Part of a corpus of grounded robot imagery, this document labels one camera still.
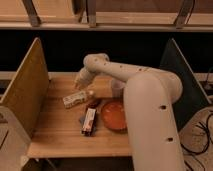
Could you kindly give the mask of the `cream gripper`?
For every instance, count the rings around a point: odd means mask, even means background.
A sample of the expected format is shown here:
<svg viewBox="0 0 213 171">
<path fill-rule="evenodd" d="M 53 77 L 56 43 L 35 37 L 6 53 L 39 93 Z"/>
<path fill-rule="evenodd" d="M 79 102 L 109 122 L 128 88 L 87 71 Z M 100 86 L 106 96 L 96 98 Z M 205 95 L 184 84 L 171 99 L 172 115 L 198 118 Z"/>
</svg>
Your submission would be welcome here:
<svg viewBox="0 0 213 171">
<path fill-rule="evenodd" d="M 75 78 L 75 87 L 79 90 L 88 87 L 94 79 L 94 74 L 86 68 L 82 68 Z"/>
</svg>

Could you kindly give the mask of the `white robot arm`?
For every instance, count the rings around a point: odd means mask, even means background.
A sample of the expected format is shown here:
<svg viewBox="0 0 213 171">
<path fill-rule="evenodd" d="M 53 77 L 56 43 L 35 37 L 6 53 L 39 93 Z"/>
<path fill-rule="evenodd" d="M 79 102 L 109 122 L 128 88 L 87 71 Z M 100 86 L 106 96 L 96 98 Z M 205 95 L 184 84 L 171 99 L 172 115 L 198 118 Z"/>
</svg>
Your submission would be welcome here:
<svg viewBox="0 0 213 171">
<path fill-rule="evenodd" d="M 100 74 L 125 83 L 124 109 L 135 171 L 186 171 L 172 104 L 180 78 L 165 70 L 111 62 L 104 53 L 84 57 L 75 85 L 83 89 Z"/>
</svg>

